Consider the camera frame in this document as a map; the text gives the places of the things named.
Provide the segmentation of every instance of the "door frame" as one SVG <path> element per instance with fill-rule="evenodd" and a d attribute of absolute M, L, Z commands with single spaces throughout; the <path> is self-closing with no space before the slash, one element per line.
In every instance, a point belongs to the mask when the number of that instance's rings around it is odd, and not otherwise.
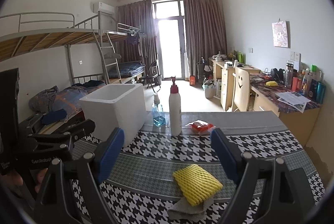
<path fill-rule="evenodd" d="M 168 2 L 178 2 L 178 7 L 179 7 L 179 15 L 175 17 L 168 17 L 168 18 L 156 18 L 156 11 L 157 11 L 157 3 L 168 3 Z M 186 52 L 186 47 L 185 47 L 185 34 L 184 34 L 184 27 L 183 27 L 183 20 L 184 16 L 181 16 L 181 4 L 180 1 L 182 0 L 167 0 L 167 1 L 156 1 L 153 2 L 153 11 L 154 11 L 154 28 L 155 32 L 157 35 L 157 54 L 158 54 L 158 59 L 159 59 L 159 74 L 162 75 L 162 79 L 165 80 L 170 80 L 170 78 L 163 78 L 163 65 L 162 65 L 162 54 L 161 54 L 161 43 L 160 43 L 160 33 L 159 33 L 159 27 L 158 23 L 161 20 L 177 20 L 178 21 L 178 28 L 179 28 L 179 39 L 180 39 L 180 57 L 181 57 L 181 78 L 176 78 L 177 80 L 185 80 L 185 59 L 184 59 L 184 54 Z"/>

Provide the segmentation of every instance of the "human hand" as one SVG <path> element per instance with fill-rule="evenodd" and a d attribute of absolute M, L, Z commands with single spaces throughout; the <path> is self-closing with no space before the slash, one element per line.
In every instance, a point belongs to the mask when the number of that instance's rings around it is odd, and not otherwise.
<path fill-rule="evenodd" d="M 37 174 L 37 181 L 38 184 L 35 186 L 35 191 L 38 193 L 39 189 L 41 187 L 42 181 L 44 179 L 44 176 L 47 172 L 47 168 L 41 170 Z M 19 173 L 17 173 L 15 170 L 11 170 L 4 176 L 0 176 L 0 179 L 3 181 L 3 183 L 13 192 L 15 192 L 17 195 L 22 197 L 22 193 L 19 189 L 20 186 L 23 185 L 23 179 Z"/>

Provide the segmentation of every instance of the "canvas print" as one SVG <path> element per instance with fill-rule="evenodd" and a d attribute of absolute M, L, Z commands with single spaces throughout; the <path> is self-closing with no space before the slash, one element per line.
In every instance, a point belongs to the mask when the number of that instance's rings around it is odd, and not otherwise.
<path fill-rule="evenodd" d="M 288 48 L 288 30 L 287 22 L 273 23 L 273 45 L 275 47 Z"/>

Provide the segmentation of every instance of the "paper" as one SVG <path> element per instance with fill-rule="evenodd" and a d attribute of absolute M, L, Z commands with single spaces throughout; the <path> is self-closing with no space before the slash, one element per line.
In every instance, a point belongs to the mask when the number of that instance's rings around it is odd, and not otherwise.
<path fill-rule="evenodd" d="M 283 92 L 283 93 L 276 93 L 276 95 L 279 98 L 282 98 L 283 100 L 290 103 L 290 105 L 304 104 L 311 101 L 308 98 L 302 96 L 301 94 L 298 94 L 297 92 Z"/>
<path fill-rule="evenodd" d="M 304 113 L 305 107 L 306 107 L 306 104 L 307 104 L 307 102 L 304 102 L 304 103 L 299 103 L 299 104 L 293 105 L 293 104 L 290 104 L 289 102 L 287 102 L 286 100 L 284 100 L 282 98 L 278 98 L 278 101 L 286 103 L 286 104 L 292 106 L 293 108 L 297 109 L 301 113 Z"/>

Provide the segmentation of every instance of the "houndstooth tablecloth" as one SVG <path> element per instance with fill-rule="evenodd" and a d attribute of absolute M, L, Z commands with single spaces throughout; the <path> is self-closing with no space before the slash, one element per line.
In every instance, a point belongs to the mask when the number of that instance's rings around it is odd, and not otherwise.
<path fill-rule="evenodd" d="M 255 157 L 269 161 L 280 156 L 290 170 L 302 167 L 315 202 L 321 199 L 325 189 L 313 163 L 274 113 L 182 113 L 182 125 L 198 119 L 219 127 L 231 142 L 238 144 L 241 151 L 251 151 Z M 169 113 L 166 113 L 166 125 L 169 125 Z M 99 142 L 92 135 L 79 140 L 73 150 L 74 158 L 81 157 L 87 151 L 93 152 Z M 210 137 L 195 135 L 186 126 L 183 126 L 179 136 L 173 137 L 169 127 L 153 126 L 150 113 L 132 143 L 122 149 L 109 179 L 100 185 L 100 189 L 122 224 L 192 223 L 169 220 L 167 215 L 167 209 L 182 197 L 172 173 L 192 163 L 203 167 L 223 184 L 223 189 L 214 196 L 214 204 L 199 222 L 216 223 L 233 196 L 235 184 L 226 177 L 211 148 Z M 78 181 L 73 180 L 72 185 L 82 217 L 89 220 Z M 263 180 L 258 180 L 244 223 L 253 221 L 262 186 Z"/>

